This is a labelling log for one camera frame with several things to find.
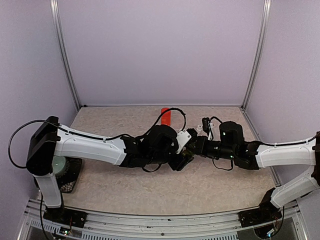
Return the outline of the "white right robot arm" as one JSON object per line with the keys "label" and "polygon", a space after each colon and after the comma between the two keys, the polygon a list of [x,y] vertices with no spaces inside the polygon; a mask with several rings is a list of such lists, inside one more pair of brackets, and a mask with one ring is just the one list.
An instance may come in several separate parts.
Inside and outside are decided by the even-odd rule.
{"label": "white right robot arm", "polygon": [[226,159],[245,170],[272,166],[308,165],[308,169],[291,181],[268,190],[256,210],[256,218],[266,222],[285,204],[320,188],[320,136],[310,139],[264,143],[245,141],[243,128],[233,121],[219,125],[220,140],[194,136],[185,145],[192,154],[213,160]]}

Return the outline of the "green pill organizer box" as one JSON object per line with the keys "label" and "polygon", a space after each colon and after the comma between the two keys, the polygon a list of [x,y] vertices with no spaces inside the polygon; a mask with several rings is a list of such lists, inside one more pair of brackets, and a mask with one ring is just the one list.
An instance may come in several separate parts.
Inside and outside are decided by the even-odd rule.
{"label": "green pill organizer box", "polygon": [[176,170],[177,171],[182,170],[193,159],[194,159],[194,156],[188,155],[187,149],[183,150],[177,158]]}

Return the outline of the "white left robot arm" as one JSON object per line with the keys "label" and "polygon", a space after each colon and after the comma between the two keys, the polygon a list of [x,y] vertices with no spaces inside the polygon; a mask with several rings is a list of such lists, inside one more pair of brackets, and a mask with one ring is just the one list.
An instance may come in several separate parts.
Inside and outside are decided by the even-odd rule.
{"label": "white left robot arm", "polygon": [[144,136],[123,133],[105,137],[61,125],[57,117],[51,116],[42,121],[30,139],[26,168],[34,176],[50,214],[63,223],[70,218],[70,211],[63,206],[54,157],[91,159],[124,168],[168,164],[180,171],[193,160],[193,156],[183,154],[183,149],[197,135],[193,128],[177,132],[161,124],[152,126]]}

